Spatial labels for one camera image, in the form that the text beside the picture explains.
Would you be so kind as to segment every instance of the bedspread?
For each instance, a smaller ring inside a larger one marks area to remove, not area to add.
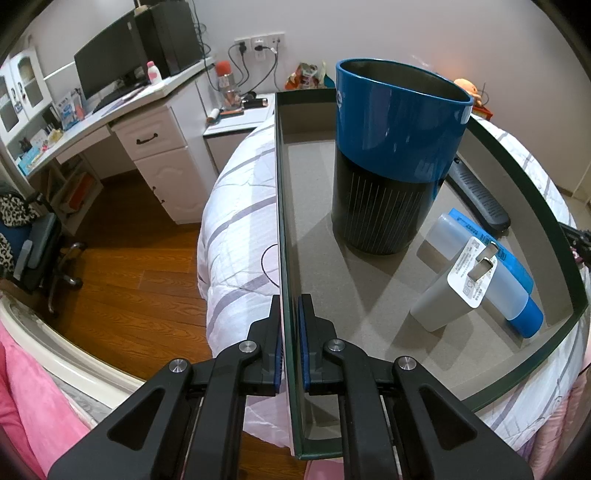
[[[505,147],[544,196],[556,218],[572,215],[544,169],[511,134],[477,119]],[[251,133],[221,172],[203,213],[197,245],[199,291],[207,300],[207,341],[216,356],[246,338],[268,316],[279,293],[274,118]],[[589,272],[581,270],[591,291]],[[580,372],[589,335],[589,309],[539,368],[477,415],[514,449],[523,446],[556,410]],[[291,446],[285,386],[274,398],[249,397],[244,430]]]

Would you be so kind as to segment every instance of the red cap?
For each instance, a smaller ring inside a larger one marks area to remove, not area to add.
[[[230,75],[232,73],[232,66],[227,60],[221,60],[216,63],[216,73],[218,77],[222,75]]]

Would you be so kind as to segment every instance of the desk drawer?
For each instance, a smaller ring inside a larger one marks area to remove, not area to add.
[[[146,112],[115,125],[113,130],[132,160],[175,150],[186,145],[172,110]]]

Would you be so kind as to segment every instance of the blue cup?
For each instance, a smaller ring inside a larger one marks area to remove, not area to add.
[[[396,253],[443,184],[472,97],[439,75],[387,60],[342,60],[336,87],[333,225],[361,251]]]

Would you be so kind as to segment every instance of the computer monitor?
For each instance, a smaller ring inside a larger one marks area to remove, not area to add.
[[[134,70],[143,67],[143,64],[141,53],[132,37],[133,19],[133,11],[125,14],[74,55],[86,98],[118,79],[122,79],[128,86],[137,82]]]

